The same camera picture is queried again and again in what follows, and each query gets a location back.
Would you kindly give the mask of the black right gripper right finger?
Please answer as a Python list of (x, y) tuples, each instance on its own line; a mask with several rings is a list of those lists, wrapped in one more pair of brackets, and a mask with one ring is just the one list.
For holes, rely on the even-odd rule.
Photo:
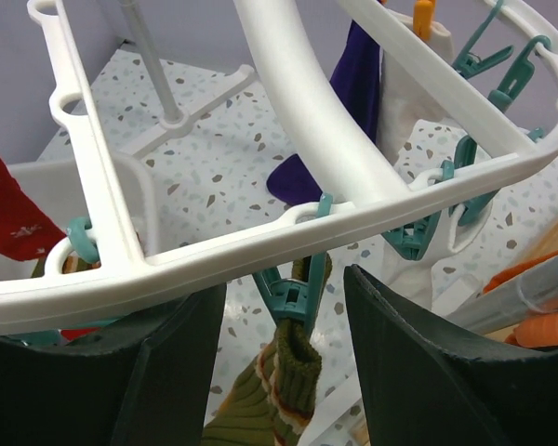
[(558, 348), (474, 334), (358, 265), (343, 282), (372, 444), (558, 445)]

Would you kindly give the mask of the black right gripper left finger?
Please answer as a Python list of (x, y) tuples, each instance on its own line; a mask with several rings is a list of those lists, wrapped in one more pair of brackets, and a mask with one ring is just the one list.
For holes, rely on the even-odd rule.
[(222, 284), (64, 346), (0, 336), (0, 445), (196, 445), (226, 299)]

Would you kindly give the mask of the white round clip hanger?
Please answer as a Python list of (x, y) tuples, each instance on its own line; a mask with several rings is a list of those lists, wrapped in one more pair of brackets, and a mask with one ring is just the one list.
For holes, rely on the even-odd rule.
[[(145, 256), (113, 161), (62, 2), (28, 5), (44, 33), (56, 87), (49, 99), (64, 126), (101, 266), (65, 274), (67, 241), (49, 254), (38, 279), (0, 282), (0, 335), (43, 331), (130, 313), (185, 292), (258, 269), (363, 240), (413, 219), (509, 186), (536, 174), (558, 154), (558, 123), (534, 142), (472, 85), (375, 1), (345, 1), (343, 9), (389, 52), (476, 139), (489, 160), (437, 182), (434, 172), (406, 183), (345, 111), (326, 80), (292, 1), (239, 1), (236, 9), (260, 79), (279, 122), (319, 185), (337, 196), (329, 216), (315, 204), (277, 220), (183, 248)], [(510, 1), (504, 19), (541, 49), (558, 80), (558, 31), (530, 5)]]

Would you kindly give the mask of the green striped sock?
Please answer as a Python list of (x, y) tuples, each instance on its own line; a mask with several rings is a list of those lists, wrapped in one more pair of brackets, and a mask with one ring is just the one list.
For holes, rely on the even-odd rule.
[(236, 377), (202, 445), (297, 445), (315, 410), (322, 359), (302, 326), (275, 324), (272, 340)]

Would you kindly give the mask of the red Christmas sock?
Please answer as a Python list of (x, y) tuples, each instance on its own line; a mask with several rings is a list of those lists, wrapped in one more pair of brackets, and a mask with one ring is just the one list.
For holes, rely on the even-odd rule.
[(64, 237), (0, 158), (0, 254), (16, 261), (34, 260), (47, 256)]

